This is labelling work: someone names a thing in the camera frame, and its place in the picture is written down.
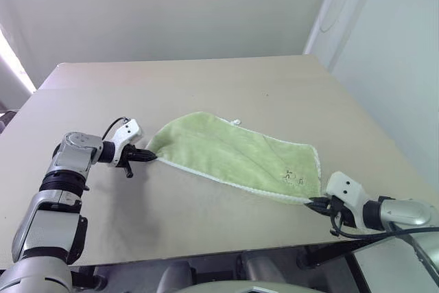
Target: table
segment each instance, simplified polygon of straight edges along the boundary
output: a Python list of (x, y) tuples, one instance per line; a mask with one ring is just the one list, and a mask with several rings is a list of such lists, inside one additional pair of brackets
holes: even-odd
[[(51, 153), (66, 132), (101, 135), (117, 117), (138, 120), (144, 147), (166, 123), (194, 111), (277, 139), (314, 145), (322, 188), (341, 170), (366, 191), (439, 206), (389, 139), (313, 56), (61, 64), (0, 136), (3, 200), (0, 268)], [(95, 165), (82, 215), (86, 246), (77, 265), (164, 259), (333, 242), (329, 219), (161, 162)]]

